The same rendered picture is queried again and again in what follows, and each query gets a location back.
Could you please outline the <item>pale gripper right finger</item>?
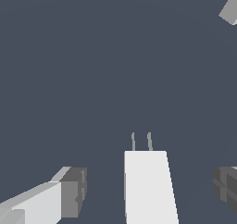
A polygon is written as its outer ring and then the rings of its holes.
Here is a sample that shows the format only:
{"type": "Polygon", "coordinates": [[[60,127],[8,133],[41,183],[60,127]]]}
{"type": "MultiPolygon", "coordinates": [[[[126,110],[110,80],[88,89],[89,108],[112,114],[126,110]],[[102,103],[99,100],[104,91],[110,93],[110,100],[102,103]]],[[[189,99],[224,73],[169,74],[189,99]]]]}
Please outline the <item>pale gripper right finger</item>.
{"type": "Polygon", "coordinates": [[[215,195],[237,214],[237,167],[213,168],[212,176],[215,195]]]}

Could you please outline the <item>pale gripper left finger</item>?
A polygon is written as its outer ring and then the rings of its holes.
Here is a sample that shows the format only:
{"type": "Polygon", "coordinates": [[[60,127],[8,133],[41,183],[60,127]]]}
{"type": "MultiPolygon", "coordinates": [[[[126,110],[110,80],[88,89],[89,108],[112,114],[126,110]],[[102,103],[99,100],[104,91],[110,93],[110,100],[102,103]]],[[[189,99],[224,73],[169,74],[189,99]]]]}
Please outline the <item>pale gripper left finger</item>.
{"type": "Polygon", "coordinates": [[[63,167],[48,182],[0,204],[0,224],[57,224],[77,218],[87,193],[87,168],[63,167]]]}

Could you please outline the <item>white charger with two prongs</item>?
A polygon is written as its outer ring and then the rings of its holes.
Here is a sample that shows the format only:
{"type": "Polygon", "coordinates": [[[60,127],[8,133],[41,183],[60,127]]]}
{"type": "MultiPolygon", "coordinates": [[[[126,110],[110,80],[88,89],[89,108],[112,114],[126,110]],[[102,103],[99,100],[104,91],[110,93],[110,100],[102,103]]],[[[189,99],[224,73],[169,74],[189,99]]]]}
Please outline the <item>white charger with two prongs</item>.
{"type": "Polygon", "coordinates": [[[147,133],[148,150],[124,152],[126,224],[179,224],[166,151],[155,151],[147,133]]]}

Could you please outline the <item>grey wall socket block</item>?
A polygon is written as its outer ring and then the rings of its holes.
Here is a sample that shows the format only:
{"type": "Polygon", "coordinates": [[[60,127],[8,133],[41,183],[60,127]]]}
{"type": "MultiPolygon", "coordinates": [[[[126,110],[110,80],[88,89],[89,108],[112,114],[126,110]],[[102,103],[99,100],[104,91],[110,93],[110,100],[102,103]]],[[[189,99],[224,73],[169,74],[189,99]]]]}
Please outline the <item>grey wall socket block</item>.
{"type": "Polygon", "coordinates": [[[228,0],[218,15],[230,25],[237,25],[237,0],[228,0]]]}

